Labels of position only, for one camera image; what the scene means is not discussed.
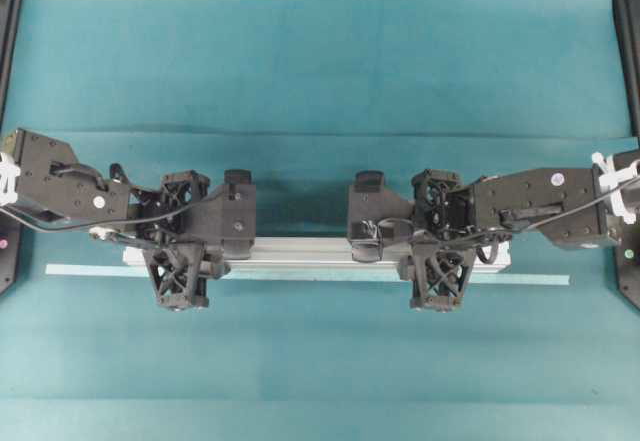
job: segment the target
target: wire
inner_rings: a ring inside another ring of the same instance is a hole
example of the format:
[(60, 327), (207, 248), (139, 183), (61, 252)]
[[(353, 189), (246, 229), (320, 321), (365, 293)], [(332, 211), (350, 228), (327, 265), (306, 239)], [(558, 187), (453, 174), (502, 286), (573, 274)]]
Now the wire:
[(622, 184), (619, 184), (618, 186), (616, 186), (615, 188), (613, 188), (611, 191), (607, 191), (606, 193), (598, 196), (595, 199), (592, 199), (591, 201), (589, 201), (588, 203), (585, 203), (581, 206), (578, 206), (576, 208), (570, 209), (569, 211), (565, 211), (564, 213), (560, 213), (560, 214), (556, 214), (555, 216), (551, 216), (550, 218), (547, 219), (543, 219), (542, 221), (538, 221), (537, 223), (533, 223), (530, 224), (529, 226), (527, 226), (524, 229), (518, 230), (518, 231), (514, 231), (515, 233), (522, 233), (522, 232), (526, 232), (526, 231), (533, 231), (534, 229), (538, 229), (540, 226), (544, 226), (545, 224), (548, 223), (552, 223), (554, 221), (558, 221), (561, 218), (564, 218), (566, 216), (571, 216), (572, 214), (576, 214), (584, 209), (590, 208), (591, 206), (595, 206), (596, 204), (604, 201), (605, 199), (609, 198), (611, 195), (613, 195), (614, 193), (621, 191), (625, 188), (628, 188), (629, 186), (631, 186), (632, 184), (637, 183), (638, 181), (640, 181), (640, 175), (636, 175), (633, 178), (631, 178), (628, 181), (625, 181)]
[(204, 197), (202, 199), (199, 199), (198, 201), (194, 201), (192, 203), (185, 204), (184, 206), (182, 206), (182, 207), (180, 207), (178, 209), (175, 209), (173, 211), (170, 211), (168, 213), (161, 214), (161, 215), (158, 215), (158, 216), (151, 216), (149, 218), (114, 219), (114, 220), (105, 219), (103, 221), (93, 221), (91, 223), (75, 224), (73, 226), (63, 226), (63, 227), (60, 227), (60, 228), (44, 228), (42, 226), (38, 226), (35, 223), (27, 221), (22, 216), (18, 216), (17, 214), (13, 213), (12, 211), (8, 210), (7, 208), (0, 208), (0, 212), (6, 214), (10, 218), (15, 219), (19, 223), (22, 223), (26, 227), (31, 228), (34, 231), (37, 231), (39, 233), (60, 233), (60, 232), (63, 232), (63, 231), (83, 231), (83, 230), (85, 230), (87, 228), (93, 228), (93, 227), (96, 227), (96, 226), (103, 226), (103, 225), (118, 226), (118, 225), (126, 225), (126, 224), (144, 224), (144, 223), (153, 223), (153, 222), (156, 222), (156, 221), (162, 221), (163, 219), (171, 218), (173, 216), (177, 216), (180, 213), (184, 213), (185, 211), (187, 211), (187, 210), (189, 210), (189, 209), (191, 209), (194, 206), (197, 206), (199, 204), (204, 204), (204, 203), (208, 203), (210, 201), (213, 201), (213, 200), (219, 198), (222, 194), (223, 194), (223, 190), (221, 188), (217, 188), (211, 194), (209, 194), (208, 196), (206, 196), (206, 197)]

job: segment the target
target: teal fabric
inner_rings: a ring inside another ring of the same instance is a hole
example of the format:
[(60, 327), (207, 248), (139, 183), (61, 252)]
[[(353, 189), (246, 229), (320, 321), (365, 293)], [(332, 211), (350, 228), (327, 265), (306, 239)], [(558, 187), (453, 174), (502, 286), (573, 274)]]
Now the teal fabric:
[(610, 0), (24, 0), (22, 14), (10, 125), (630, 135)]
[[(25, 0), (5, 129), (156, 186), (253, 171), (261, 235), (344, 232), (379, 168), (465, 180), (585, 166), (629, 137), (609, 0)], [(610, 251), (518, 238), (511, 272), (450, 315), (404, 284), (211, 282), (157, 308), (86, 234), (25, 232), (0, 298), (0, 439), (620, 439), (640, 435), (640, 315)]]

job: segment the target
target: teal mat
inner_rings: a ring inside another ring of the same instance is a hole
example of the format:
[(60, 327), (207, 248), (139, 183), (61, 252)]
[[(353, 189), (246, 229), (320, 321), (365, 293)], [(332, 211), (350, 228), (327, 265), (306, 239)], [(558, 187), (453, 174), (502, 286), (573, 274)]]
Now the teal mat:
[(625, 137), (610, 3), (24, 0), (5, 129)]
[[(637, 146), (609, 0), (25, 0), (6, 129), (157, 186), (247, 167), (261, 235), (339, 234), (366, 168), (465, 180)], [(0, 439), (584, 439), (640, 435), (640, 315), (610, 251), (513, 244), (450, 315), (407, 285), (210, 283), (157, 308), (86, 234), (26, 232), (0, 299)]]

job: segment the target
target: black bracket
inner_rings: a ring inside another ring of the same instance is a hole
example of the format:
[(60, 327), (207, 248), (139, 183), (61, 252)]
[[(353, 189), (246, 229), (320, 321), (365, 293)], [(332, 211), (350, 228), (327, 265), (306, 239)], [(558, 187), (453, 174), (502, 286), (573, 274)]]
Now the black bracket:
[[(18, 29), (21, 0), (0, 0), (0, 128), (11, 76), (11, 60)], [(0, 216), (0, 294), (16, 279), (22, 225)]]
[(612, 0), (631, 131), (640, 136), (640, 0)]

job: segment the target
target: robotic arm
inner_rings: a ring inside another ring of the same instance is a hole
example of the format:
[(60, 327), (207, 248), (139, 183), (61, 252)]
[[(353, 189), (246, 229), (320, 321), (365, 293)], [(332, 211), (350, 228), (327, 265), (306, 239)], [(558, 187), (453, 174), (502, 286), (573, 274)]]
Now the robotic arm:
[[(249, 171), (226, 171), (211, 191), (195, 171), (167, 174), (148, 189), (119, 164), (104, 178), (67, 143), (27, 130), (9, 135), (0, 151), (0, 212), (39, 232), (88, 231), (140, 248), (162, 307), (208, 306), (207, 279), (227, 274), (229, 260), (250, 257), (256, 188)], [(499, 244), (519, 233), (540, 231), (564, 249), (640, 242), (639, 160), (640, 150), (596, 153), (591, 168), (533, 169), (468, 185), (457, 173), (425, 170), (411, 180), (413, 200), (386, 188), (383, 173), (359, 173), (348, 199), (352, 257), (375, 263), (384, 249), (404, 244), (410, 254), (397, 270), (412, 282), (411, 307), (450, 311), (462, 303), (476, 258), (492, 264)], [(633, 262), (622, 268), (619, 276), (637, 275)]]
[(85, 230), (139, 247), (160, 306), (207, 307), (206, 279), (229, 272), (226, 260), (250, 256), (251, 173), (226, 171), (210, 193), (209, 178), (195, 171), (167, 174), (155, 190), (132, 184), (119, 164), (109, 174), (79, 163), (67, 143), (18, 129), (2, 145), (0, 209), (36, 231)]
[(590, 169), (533, 169), (463, 185), (457, 173), (425, 170), (411, 180), (413, 201), (384, 186), (379, 171), (349, 188), (348, 239), (353, 258), (376, 262), (408, 243), (397, 266), (412, 282), (414, 309), (459, 307), (476, 257), (495, 261), (498, 245), (537, 230), (563, 249), (618, 246), (640, 206), (640, 150), (593, 155)]

